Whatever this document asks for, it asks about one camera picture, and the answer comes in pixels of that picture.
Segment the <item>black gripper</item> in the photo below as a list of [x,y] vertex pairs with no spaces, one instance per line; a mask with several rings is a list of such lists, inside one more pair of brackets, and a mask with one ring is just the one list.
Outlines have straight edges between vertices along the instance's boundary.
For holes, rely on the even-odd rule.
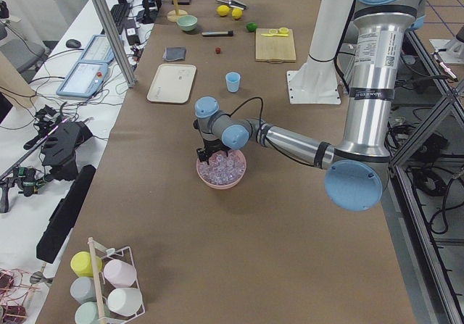
[[214,153],[219,152],[219,151],[224,151],[225,153],[229,152],[229,148],[219,138],[215,140],[204,139],[203,143],[204,143],[204,148],[197,149],[196,155],[200,162],[206,161],[207,165],[211,165],[211,161],[212,161],[211,159]]

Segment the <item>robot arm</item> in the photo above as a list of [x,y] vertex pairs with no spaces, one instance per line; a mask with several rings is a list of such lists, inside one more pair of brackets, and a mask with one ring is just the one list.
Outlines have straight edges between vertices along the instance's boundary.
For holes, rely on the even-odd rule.
[[195,104],[197,150],[206,162],[218,151],[239,150],[248,141],[324,169],[325,189],[339,207],[363,211],[381,199],[389,179],[384,145],[394,100],[404,34],[419,28],[426,0],[322,0],[307,61],[287,77],[293,104],[336,104],[336,58],[349,29],[357,35],[341,143],[331,145],[279,128],[261,118],[236,120],[211,96]]

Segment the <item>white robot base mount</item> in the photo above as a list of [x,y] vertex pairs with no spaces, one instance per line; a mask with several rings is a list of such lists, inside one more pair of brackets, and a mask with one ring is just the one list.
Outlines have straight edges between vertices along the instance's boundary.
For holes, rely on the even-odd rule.
[[354,0],[321,0],[307,61],[287,72],[291,104],[340,104],[336,53]]

